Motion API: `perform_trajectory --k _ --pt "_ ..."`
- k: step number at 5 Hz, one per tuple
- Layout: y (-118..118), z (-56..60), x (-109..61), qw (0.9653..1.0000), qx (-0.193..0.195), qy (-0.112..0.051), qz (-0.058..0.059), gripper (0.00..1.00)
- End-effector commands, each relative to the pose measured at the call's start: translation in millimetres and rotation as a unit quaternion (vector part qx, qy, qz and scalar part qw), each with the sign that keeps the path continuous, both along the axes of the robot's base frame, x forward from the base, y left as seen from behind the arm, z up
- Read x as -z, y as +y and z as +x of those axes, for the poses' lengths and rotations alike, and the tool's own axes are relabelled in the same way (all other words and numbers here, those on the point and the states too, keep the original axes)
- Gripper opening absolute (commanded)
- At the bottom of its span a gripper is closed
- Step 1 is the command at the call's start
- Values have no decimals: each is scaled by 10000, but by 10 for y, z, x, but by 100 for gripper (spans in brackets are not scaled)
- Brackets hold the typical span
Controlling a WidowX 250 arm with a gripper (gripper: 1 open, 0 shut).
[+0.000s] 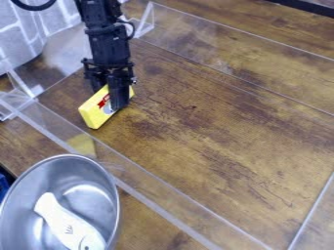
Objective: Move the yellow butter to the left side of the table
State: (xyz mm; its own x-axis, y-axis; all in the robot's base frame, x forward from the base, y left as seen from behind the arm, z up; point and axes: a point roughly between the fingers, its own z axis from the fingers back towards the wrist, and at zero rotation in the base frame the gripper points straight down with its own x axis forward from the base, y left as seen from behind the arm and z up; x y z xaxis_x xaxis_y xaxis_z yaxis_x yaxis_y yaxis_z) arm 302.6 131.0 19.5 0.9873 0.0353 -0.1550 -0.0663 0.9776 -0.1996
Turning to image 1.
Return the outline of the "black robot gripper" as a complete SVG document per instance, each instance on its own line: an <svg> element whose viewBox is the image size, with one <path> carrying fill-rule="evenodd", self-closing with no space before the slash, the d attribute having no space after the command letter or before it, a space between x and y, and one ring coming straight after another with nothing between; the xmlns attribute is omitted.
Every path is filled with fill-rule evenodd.
<svg viewBox="0 0 334 250"><path fill-rule="evenodd" d="M87 27L84 34L91 58L82 60L83 75L94 93L108 84L111 108L116 111L128 105L130 85L136 82L130 48L134 35L128 34L124 24Z"/></svg>

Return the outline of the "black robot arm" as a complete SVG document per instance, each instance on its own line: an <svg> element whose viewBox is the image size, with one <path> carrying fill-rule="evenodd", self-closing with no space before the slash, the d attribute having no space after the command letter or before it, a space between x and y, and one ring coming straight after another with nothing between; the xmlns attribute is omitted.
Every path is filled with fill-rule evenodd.
<svg viewBox="0 0 334 250"><path fill-rule="evenodd" d="M136 83L130 41L136 28L122 19L119 0L75 0L86 25L92 58L83 58L83 74L94 92L107 88L112 111L130 104L130 87Z"/></svg>

